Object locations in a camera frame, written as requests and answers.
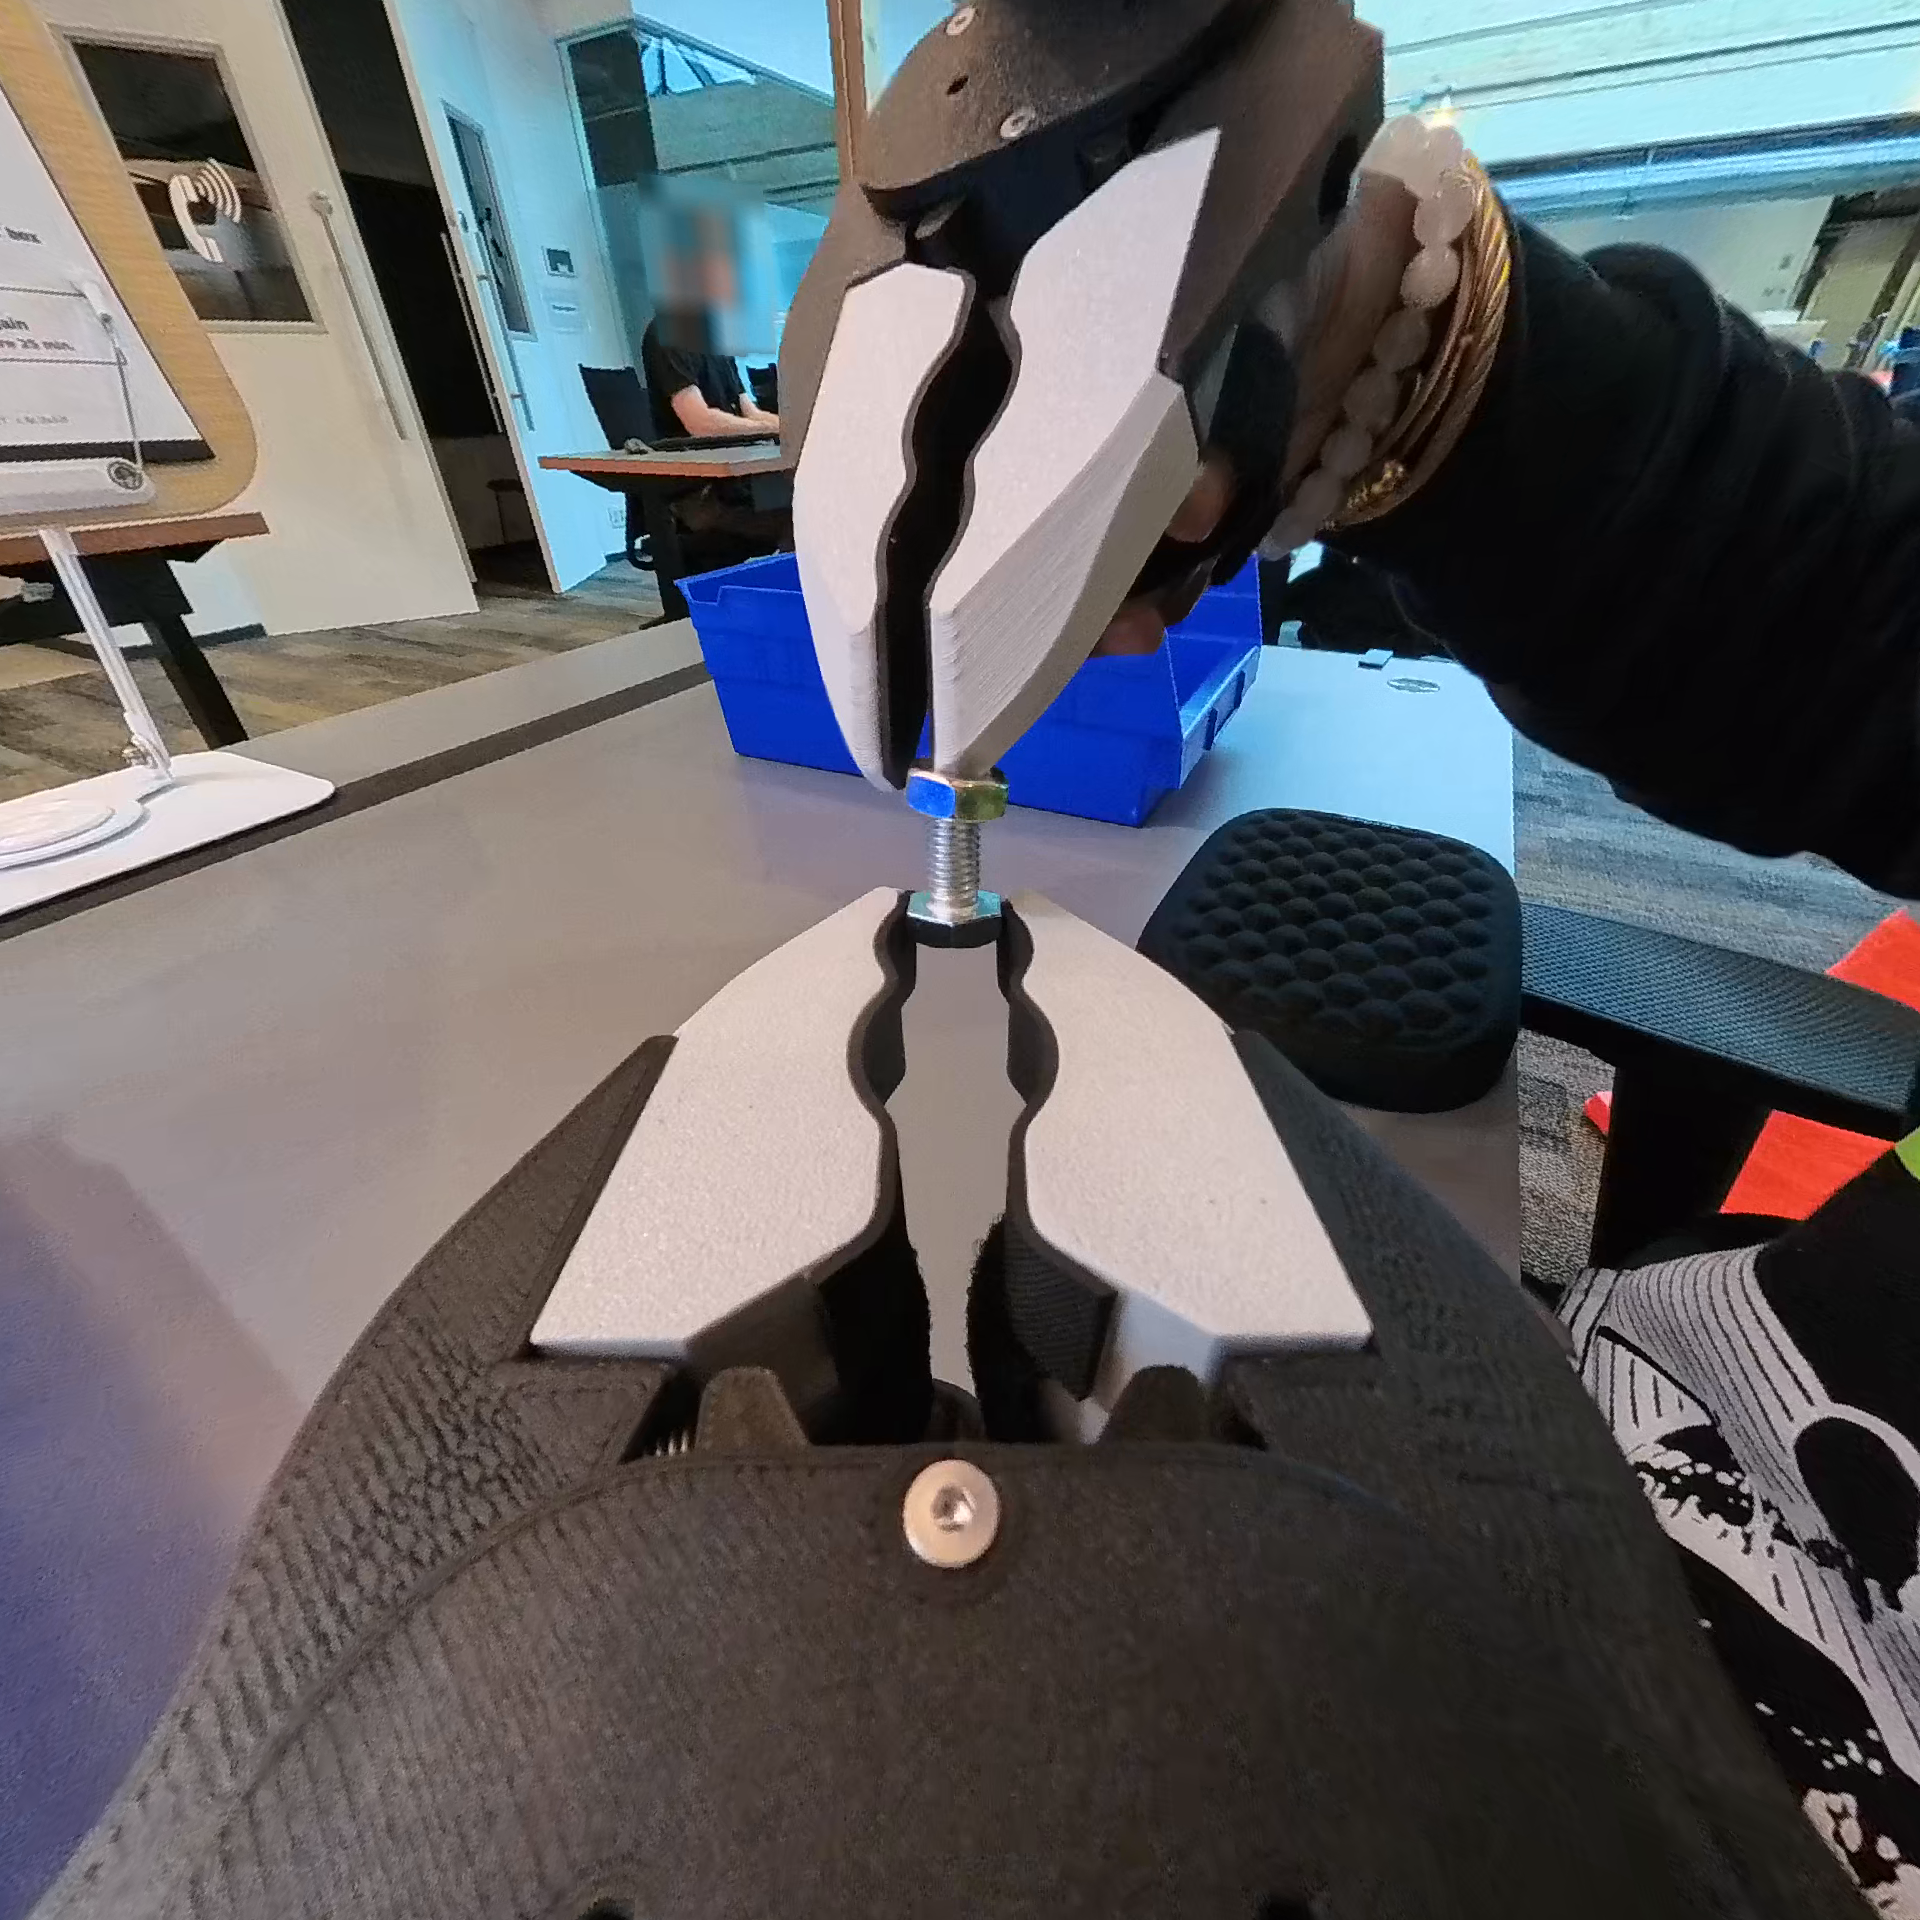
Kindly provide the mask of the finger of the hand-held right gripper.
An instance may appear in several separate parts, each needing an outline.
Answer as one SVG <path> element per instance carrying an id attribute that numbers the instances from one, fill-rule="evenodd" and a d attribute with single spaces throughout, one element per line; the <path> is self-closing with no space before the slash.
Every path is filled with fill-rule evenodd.
<path id="1" fill-rule="evenodd" d="M 1014 277 L 1014 381 L 927 591 L 946 777 L 987 775 L 1061 695 L 1194 487 L 1194 409 L 1161 345 L 1215 146 L 1206 127 L 1124 163 Z"/>
<path id="2" fill-rule="evenodd" d="M 893 266 L 845 291 L 798 461 L 798 567 L 833 717 L 855 769 L 898 788 L 926 695 L 889 635 L 886 549 L 918 476 L 915 423 L 974 300 L 963 271 Z"/>

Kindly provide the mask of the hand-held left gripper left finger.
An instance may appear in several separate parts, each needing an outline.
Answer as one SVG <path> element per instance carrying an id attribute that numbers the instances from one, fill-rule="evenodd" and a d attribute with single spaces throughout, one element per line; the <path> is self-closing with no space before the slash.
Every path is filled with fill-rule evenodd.
<path id="1" fill-rule="evenodd" d="M 653 1046 L 533 1349 L 697 1383 L 758 1367 L 795 1411 L 927 1411 L 927 1295 L 886 1111 L 911 988 L 906 905 L 873 890 Z"/>

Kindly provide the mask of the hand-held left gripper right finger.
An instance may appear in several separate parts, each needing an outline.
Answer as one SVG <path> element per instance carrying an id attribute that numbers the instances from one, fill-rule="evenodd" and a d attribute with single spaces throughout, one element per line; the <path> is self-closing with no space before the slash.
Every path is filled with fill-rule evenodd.
<path id="1" fill-rule="evenodd" d="M 1017 1346 L 1075 1411 L 1154 1370 L 1366 1354 L 1348 1267 L 1249 1046 L 1173 973 L 1041 894 L 1004 908 L 1022 1098 L 1004 1222 Z"/>

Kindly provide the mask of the silver hex bolt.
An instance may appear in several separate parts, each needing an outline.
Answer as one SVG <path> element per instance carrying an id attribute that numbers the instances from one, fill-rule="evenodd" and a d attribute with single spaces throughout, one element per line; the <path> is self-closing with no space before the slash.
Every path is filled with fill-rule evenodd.
<path id="1" fill-rule="evenodd" d="M 981 822 L 930 819 L 927 886 L 906 908 L 915 941 L 951 951 L 991 946 L 1001 919 L 1001 895 L 981 881 Z"/>

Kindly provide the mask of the person's right forearm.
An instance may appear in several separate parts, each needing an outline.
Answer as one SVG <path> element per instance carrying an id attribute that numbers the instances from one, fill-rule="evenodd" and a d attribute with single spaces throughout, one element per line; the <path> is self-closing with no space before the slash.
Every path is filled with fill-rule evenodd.
<path id="1" fill-rule="evenodd" d="M 1666 822 L 1917 894 L 1917 437 L 1681 257 L 1518 223 L 1434 477 L 1332 545 L 1516 732 Z"/>

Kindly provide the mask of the wooden office desk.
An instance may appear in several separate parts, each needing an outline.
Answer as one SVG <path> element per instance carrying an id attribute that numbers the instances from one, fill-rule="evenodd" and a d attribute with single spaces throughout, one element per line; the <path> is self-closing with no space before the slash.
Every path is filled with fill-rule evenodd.
<path id="1" fill-rule="evenodd" d="M 666 619 L 683 619 L 681 581 L 691 575 L 675 505 L 706 485 L 741 485 L 758 511 L 789 511 L 795 467 L 774 441 L 719 438 L 714 446 L 650 451 L 550 452 L 537 467 L 571 473 L 625 501 L 620 531 L 631 569 L 650 569 Z"/>

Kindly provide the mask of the black office chair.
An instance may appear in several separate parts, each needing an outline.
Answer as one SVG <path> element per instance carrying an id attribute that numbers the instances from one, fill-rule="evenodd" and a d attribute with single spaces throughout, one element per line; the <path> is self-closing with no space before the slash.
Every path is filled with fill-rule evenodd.
<path id="1" fill-rule="evenodd" d="M 651 451 L 651 403 L 634 367 L 591 367 L 578 366 L 587 403 L 607 438 L 612 452 L 645 452 Z M 634 505 L 634 497 L 625 501 L 625 538 L 626 563 L 636 569 L 651 569 L 651 546 L 645 532 L 643 508 Z"/>

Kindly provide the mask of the black round cushion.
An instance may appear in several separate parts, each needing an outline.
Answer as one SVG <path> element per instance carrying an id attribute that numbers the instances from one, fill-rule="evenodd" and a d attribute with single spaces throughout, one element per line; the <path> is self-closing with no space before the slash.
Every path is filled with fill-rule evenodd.
<path id="1" fill-rule="evenodd" d="M 1243 812 L 1194 852 L 1137 946 L 1233 1031 L 1366 1111 L 1466 1108 L 1519 1041 L 1518 884 L 1439 831 Z"/>

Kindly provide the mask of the blue plastic bin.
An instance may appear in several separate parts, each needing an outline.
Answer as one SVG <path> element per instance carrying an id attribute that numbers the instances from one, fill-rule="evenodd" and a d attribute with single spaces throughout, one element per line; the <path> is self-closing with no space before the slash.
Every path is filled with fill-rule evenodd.
<path id="1" fill-rule="evenodd" d="M 997 757 L 1011 804 L 1141 827 L 1258 683 L 1260 563 L 1213 586 L 1153 655 L 1094 655 Z M 735 754 L 852 777 L 813 655 L 799 571 L 780 554 L 692 574 L 681 595 Z"/>

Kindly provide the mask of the white sign stand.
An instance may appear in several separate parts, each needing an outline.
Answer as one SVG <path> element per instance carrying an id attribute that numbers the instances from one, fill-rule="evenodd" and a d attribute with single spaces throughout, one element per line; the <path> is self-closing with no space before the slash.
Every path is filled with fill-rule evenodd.
<path id="1" fill-rule="evenodd" d="M 69 531 L 39 529 L 57 582 L 81 615 L 126 730 L 126 765 L 2 804 L 2 919 L 109 881 L 281 826 L 335 797 L 331 782 L 237 753 L 169 754 L 132 667 L 111 637 Z"/>

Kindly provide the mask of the black printed shirt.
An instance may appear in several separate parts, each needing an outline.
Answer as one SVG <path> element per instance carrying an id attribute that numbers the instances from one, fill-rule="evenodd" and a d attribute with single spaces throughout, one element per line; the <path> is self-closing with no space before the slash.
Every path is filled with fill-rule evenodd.
<path id="1" fill-rule="evenodd" d="M 1557 1315 L 1815 1836 L 1917 1916 L 1915 1137 L 1806 1219 L 1590 1265 Z"/>

